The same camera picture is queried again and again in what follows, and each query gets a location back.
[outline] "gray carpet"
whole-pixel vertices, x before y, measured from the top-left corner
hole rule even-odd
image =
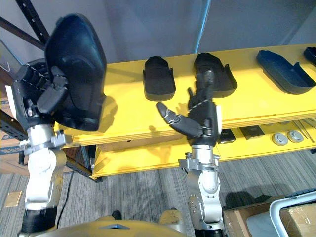
[[[64,175],[60,209],[65,202],[71,174]],[[220,164],[220,199],[224,209],[249,205],[270,197],[316,186],[316,155],[309,151]],[[16,174],[0,175],[0,236],[16,236],[21,228],[25,188],[28,178]],[[7,192],[23,190],[18,207],[3,208]],[[171,207],[183,213],[187,234],[193,227],[186,204],[188,187],[179,168],[144,171],[104,178],[94,183],[75,173],[60,227],[89,222],[120,210],[123,219],[157,222]]]

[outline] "lower shelf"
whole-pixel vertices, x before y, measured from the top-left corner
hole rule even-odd
[[[304,123],[305,128],[312,138],[316,140],[316,129]],[[306,139],[300,143],[288,142],[285,146],[278,146],[272,141],[275,133],[287,134],[288,131],[297,130],[290,122],[282,125],[279,123],[270,126],[261,125],[264,136],[246,140],[238,128],[232,131],[236,141],[227,144],[217,144],[214,153],[221,156],[220,161],[230,161],[244,158],[266,156],[278,153],[293,152],[316,147],[316,143]],[[191,147],[185,137],[175,141],[162,142],[125,150],[103,152],[97,147],[93,176],[107,176],[142,170],[177,167],[178,159],[185,157],[185,152],[190,152]]]

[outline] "gray wall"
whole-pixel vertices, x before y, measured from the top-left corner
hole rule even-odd
[[[205,0],[32,3],[49,33],[59,17],[84,14],[95,27],[108,62],[192,53],[205,6]],[[308,21],[315,5],[316,0],[213,0],[199,52],[316,42],[315,21]],[[15,1],[0,0],[0,15],[36,37]],[[0,29],[0,38],[23,63],[43,57],[39,49],[6,30]]]

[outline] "yellow wooden shelf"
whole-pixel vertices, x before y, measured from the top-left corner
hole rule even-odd
[[[316,129],[302,122],[306,130],[316,140]],[[285,146],[278,146],[272,141],[272,135],[275,133],[282,133],[285,136],[287,132],[296,130],[297,127],[291,122],[287,125],[279,123],[272,124],[270,126],[261,125],[260,128],[264,132],[264,136],[260,138],[254,138],[246,140],[239,128],[233,128],[232,132],[236,137],[236,141],[233,143],[217,144],[216,147],[221,156],[220,161],[229,161],[235,159],[251,158],[266,156],[278,153],[293,152],[304,149],[311,149],[316,147],[316,143],[310,139],[304,137],[304,140],[300,143],[293,143],[288,141]]]
[[[304,126],[312,138],[316,140],[316,129],[306,123],[304,123]],[[297,130],[293,123],[287,125],[277,123],[271,126],[262,125],[260,127],[265,135],[249,140],[245,139],[238,128],[233,128],[232,131],[236,137],[236,141],[227,144],[217,144],[214,148],[214,153],[221,156],[220,161],[230,161],[316,147],[316,143],[306,138],[300,143],[289,141],[285,146],[278,146],[272,141],[272,135],[277,132],[286,135],[288,131]],[[179,166],[178,159],[185,158],[185,152],[190,151],[191,147],[187,143],[186,138],[110,152],[102,152],[97,147],[93,176],[98,177],[141,170],[177,167]]]
[[[294,119],[316,117],[316,88],[301,95],[279,90],[256,62],[259,50],[271,50],[302,68],[316,79],[316,69],[303,56],[306,47],[316,44],[250,48],[213,52],[223,64],[230,64],[237,81],[236,91],[225,98],[214,99],[222,105],[223,128],[235,128]],[[193,65],[196,55],[169,57],[176,92],[165,104],[187,114],[188,87],[194,87]],[[160,117],[156,103],[145,98],[143,69],[145,60],[109,64],[104,93],[107,95],[98,131],[84,132],[56,124],[73,136],[74,146],[146,139],[176,134]]]

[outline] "round metal disc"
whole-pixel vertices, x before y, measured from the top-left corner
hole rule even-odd
[[[283,135],[282,133],[273,134],[272,140],[278,146],[284,146],[288,143],[287,137]]]
[[[299,143],[304,140],[302,134],[295,130],[289,131],[287,133],[287,137],[291,142],[294,142],[294,143]]]

